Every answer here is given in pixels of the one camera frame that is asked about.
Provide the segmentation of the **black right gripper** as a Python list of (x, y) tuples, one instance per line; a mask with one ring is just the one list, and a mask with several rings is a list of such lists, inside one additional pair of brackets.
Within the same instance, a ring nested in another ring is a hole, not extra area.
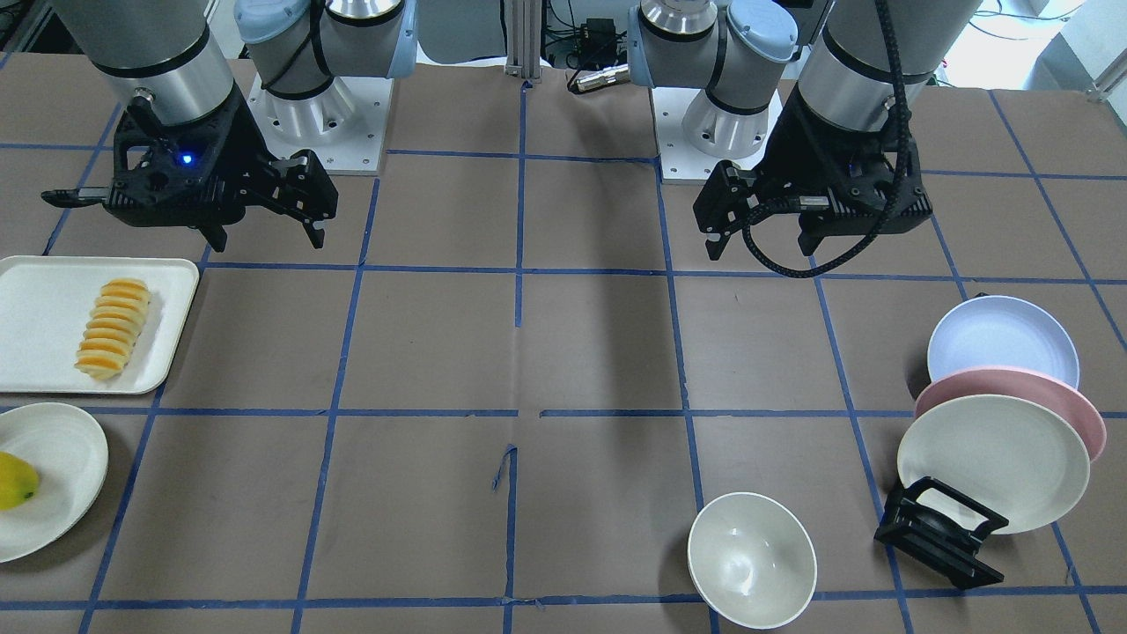
[(227, 225), (248, 206), (294, 218), (316, 249), (325, 247), (325, 220), (335, 218), (339, 194), (317, 153), (270, 155), (245, 97), (234, 86), (197, 120), (158, 120), (156, 97), (142, 89), (126, 105), (113, 144), (114, 172), (106, 186), (48, 189), (57, 208), (100, 205), (128, 227), (190, 227), (214, 250), (225, 250)]

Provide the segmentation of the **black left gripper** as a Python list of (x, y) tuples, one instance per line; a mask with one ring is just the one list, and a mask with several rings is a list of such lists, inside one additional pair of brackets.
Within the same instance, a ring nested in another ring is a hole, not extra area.
[[(813, 255), (826, 236), (866, 236), (890, 195), (896, 203), (881, 233), (909, 232), (933, 216), (909, 132), (912, 111), (893, 105), (890, 113), (893, 120), (876, 132), (846, 131), (822, 120), (798, 90), (786, 100), (766, 144), (764, 194), (829, 200), (826, 209), (800, 212), (802, 255)], [(693, 213), (710, 261), (720, 260), (734, 234), (766, 218), (766, 208), (752, 200), (761, 177), (758, 167), (721, 160), (696, 194)]]

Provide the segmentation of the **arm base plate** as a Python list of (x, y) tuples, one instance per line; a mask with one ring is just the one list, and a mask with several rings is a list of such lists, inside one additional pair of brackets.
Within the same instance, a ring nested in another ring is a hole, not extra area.
[(335, 77), (325, 92), (282, 100), (254, 77), (248, 105), (267, 148), (289, 158), (313, 150), (330, 175), (375, 176), (384, 157), (394, 80)]
[(696, 89), (653, 88), (653, 133), (659, 148), (662, 181), (674, 185), (702, 185), (718, 157), (707, 155), (693, 148), (687, 133), (681, 128), (681, 120), (687, 113), (689, 104), (696, 96)]

